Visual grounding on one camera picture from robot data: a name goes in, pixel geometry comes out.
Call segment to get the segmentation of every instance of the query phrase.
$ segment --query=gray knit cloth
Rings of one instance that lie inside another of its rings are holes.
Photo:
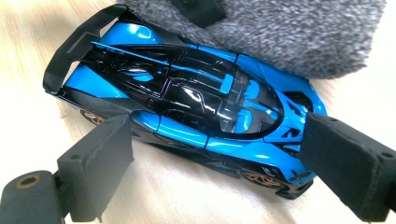
[[[245,53],[307,78],[363,68],[385,0],[221,0],[222,21],[202,29],[170,0],[118,0],[144,20],[202,45]]]

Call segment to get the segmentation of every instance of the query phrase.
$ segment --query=tire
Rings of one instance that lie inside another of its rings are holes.
[[[82,115],[82,117],[84,117],[84,119],[86,119],[87,121],[89,121],[90,123],[92,123],[94,125],[99,125],[103,121],[105,121],[102,117],[95,115],[90,111],[80,110],[79,113],[81,113],[81,115]]]
[[[260,175],[257,173],[253,173],[253,172],[248,172],[248,171],[241,171],[241,176],[244,177],[247,181],[263,186],[263,187],[267,187],[270,189],[283,189],[285,188],[285,185],[280,183],[279,181],[266,176],[266,175]]]

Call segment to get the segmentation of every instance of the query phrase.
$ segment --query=car body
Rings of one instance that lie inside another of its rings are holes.
[[[306,114],[326,109],[306,79],[191,43],[123,5],[78,27],[49,63],[44,88],[86,118],[128,113],[134,139],[289,199],[315,177],[296,155]]]

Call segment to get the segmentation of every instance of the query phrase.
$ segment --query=light wood table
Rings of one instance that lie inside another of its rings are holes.
[[[56,171],[56,159],[93,128],[77,110],[44,93],[42,78],[64,40],[111,4],[1,0],[0,189],[18,175]],[[368,67],[312,81],[330,116],[391,148],[396,148],[395,11],[389,1]],[[104,213],[104,223],[361,223],[319,178],[299,199],[288,201],[274,190],[157,148],[138,142],[133,147],[135,161]],[[394,213],[387,223],[396,223]]]

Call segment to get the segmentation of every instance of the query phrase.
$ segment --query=rear wing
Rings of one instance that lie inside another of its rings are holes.
[[[91,49],[92,41],[100,38],[100,30],[116,18],[143,22],[125,5],[113,5],[104,8],[82,23],[56,50],[44,73],[43,87],[52,95],[58,95],[70,65],[81,60]]]

